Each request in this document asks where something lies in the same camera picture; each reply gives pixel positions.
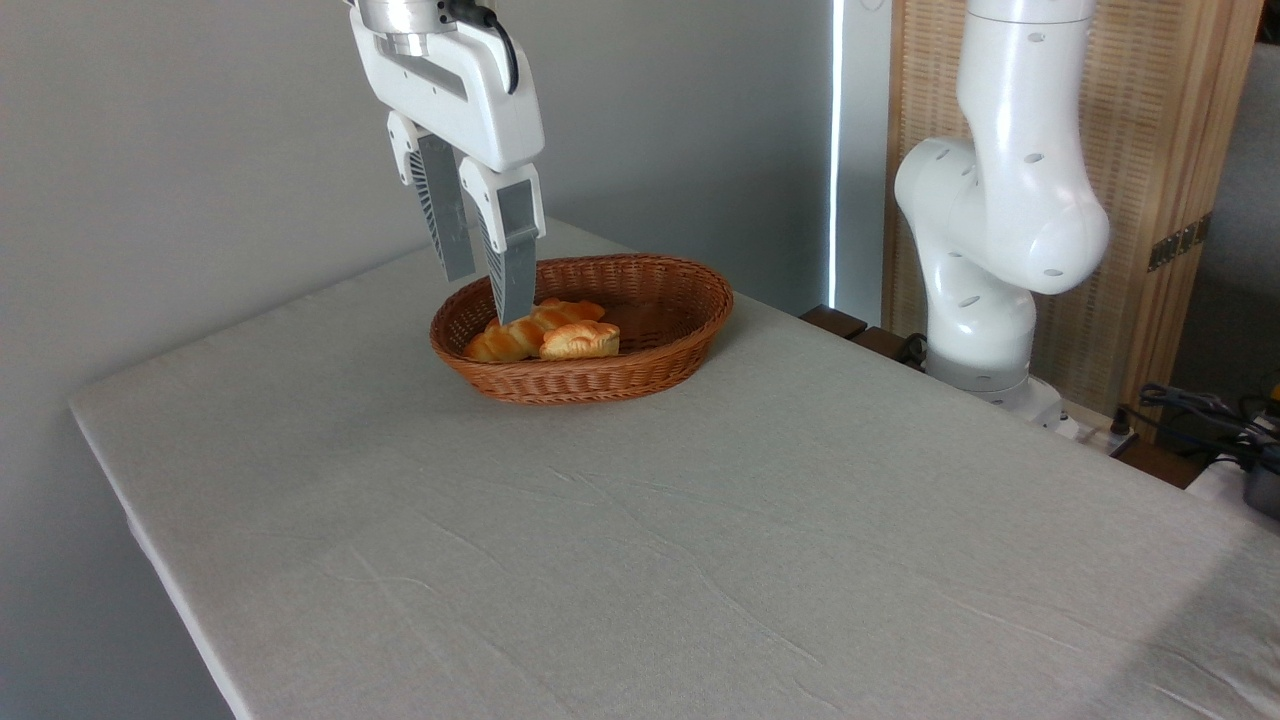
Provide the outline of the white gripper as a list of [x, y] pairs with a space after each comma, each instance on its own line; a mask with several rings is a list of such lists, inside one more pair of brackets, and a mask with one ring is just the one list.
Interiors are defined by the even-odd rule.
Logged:
[[[462, 23], [419, 36], [416, 53], [403, 55], [388, 33], [364, 23], [358, 8], [349, 9], [349, 26], [372, 92], [396, 110], [387, 133], [397, 170], [417, 195], [445, 278], [476, 272], [462, 183], [477, 210], [498, 320], [526, 316], [547, 219], [538, 170], [526, 164], [545, 140], [524, 47]], [[453, 146], [471, 156], [460, 173]]]

